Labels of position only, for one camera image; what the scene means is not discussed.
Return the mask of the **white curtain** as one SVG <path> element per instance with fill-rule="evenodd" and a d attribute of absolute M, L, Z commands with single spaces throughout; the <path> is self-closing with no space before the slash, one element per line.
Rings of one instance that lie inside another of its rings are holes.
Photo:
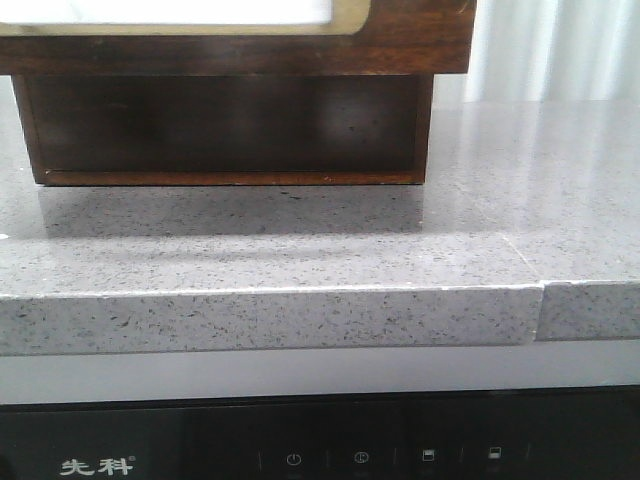
<path fill-rule="evenodd" d="M 638 100 L 638 2 L 478 2 L 462 97 Z"/>

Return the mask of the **black appliance control panel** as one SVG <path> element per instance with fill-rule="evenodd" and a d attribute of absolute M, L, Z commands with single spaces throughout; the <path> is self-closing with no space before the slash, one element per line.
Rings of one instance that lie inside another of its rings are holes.
<path fill-rule="evenodd" d="M 635 479 L 635 386 L 9 405 L 5 479 Z"/>

